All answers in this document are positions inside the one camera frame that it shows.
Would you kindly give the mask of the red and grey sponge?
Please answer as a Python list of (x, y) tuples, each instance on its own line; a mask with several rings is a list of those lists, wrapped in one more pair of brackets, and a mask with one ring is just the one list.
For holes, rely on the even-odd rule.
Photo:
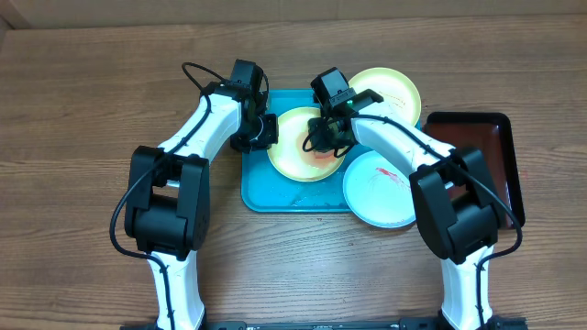
[(334, 158), (334, 151), (333, 150), (328, 150), (325, 152), (313, 150), (312, 154), (313, 154), (314, 158), (317, 160)]

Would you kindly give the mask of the yellow-green plate with ketchup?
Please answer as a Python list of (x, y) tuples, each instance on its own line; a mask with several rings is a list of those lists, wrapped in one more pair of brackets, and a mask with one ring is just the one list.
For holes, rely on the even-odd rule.
[(268, 150), (268, 156), (280, 174), (298, 182), (316, 182), (333, 174), (343, 163), (345, 157), (315, 159), (312, 151), (303, 151), (308, 135), (307, 122), (319, 115), (318, 108), (306, 106), (278, 116), (278, 143)]

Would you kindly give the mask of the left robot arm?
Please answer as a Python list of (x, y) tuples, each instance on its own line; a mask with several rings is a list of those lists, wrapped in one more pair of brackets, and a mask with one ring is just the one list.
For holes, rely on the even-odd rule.
[(136, 241), (129, 256), (150, 264), (159, 305), (154, 329), (205, 326), (196, 255), (209, 227), (212, 160), (225, 143), (249, 154), (278, 141), (277, 117), (266, 111), (268, 78), (255, 62), (236, 60), (228, 78), (217, 75), (198, 89), (196, 110), (172, 137), (133, 152), (114, 211)]

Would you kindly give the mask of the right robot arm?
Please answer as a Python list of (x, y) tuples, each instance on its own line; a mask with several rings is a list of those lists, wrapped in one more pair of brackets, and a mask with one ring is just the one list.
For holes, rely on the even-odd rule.
[(351, 88), (336, 67), (317, 75), (311, 88), (320, 115), (309, 121), (303, 149), (342, 154), (362, 145), (405, 175), (417, 229), (441, 260), (443, 322), (453, 329), (488, 328), (493, 312), (484, 265), (504, 211), (482, 153), (426, 135), (379, 93)]

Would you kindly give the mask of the teal plastic tray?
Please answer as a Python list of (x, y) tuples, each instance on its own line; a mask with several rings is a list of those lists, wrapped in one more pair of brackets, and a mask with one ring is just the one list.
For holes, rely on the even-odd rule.
[[(311, 89), (272, 90), (268, 113), (277, 116), (296, 107), (313, 106)], [(260, 213), (348, 213), (343, 195), (343, 177), (350, 163), (370, 151), (354, 147), (341, 166), (320, 181), (294, 181), (271, 164), (268, 150), (242, 155), (241, 197), (245, 205)]]

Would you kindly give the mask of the dark red rectangular tray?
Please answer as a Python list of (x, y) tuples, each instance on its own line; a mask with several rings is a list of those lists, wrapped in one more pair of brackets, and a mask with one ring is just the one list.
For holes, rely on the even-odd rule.
[(520, 225), (526, 223), (512, 127), (505, 114), (434, 112), (427, 117), (424, 132), (457, 149), (479, 149), (497, 195), (510, 207)]

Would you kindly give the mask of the light blue plate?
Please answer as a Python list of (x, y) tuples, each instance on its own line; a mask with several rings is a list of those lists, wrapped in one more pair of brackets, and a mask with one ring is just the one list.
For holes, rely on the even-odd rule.
[(415, 221), (408, 178), (376, 151), (350, 163), (343, 178), (343, 195), (351, 212), (369, 225), (400, 228)]

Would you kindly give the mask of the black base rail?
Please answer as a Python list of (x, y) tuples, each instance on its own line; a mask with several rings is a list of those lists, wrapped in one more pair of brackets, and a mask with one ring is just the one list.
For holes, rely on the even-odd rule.
[[(126, 330), (160, 329), (155, 324), (120, 326)], [(441, 316), (405, 317), (395, 322), (344, 322), (344, 323), (273, 323), (246, 324), (245, 322), (205, 323), (198, 329), (204, 330), (440, 330), (453, 329)], [(486, 329), (527, 330), (525, 318), (503, 318), (493, 316)]]

